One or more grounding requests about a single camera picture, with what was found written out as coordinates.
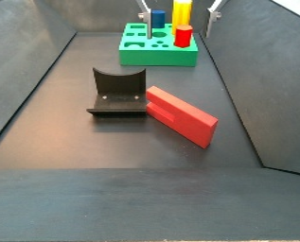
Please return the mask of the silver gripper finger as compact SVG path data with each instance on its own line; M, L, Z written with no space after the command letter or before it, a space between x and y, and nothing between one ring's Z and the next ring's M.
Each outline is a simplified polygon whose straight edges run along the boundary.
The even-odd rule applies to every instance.
M135 0L140 12L138 13L138 18L143 20L147 24L147 38L151 38L151 12L144 0Z
M206 29L205 29L205 37L210 36L213 23L221 17L219 9L221 9L222 3L223 3L223 0L215 0L213 5L206 9L207 23L206 23Z

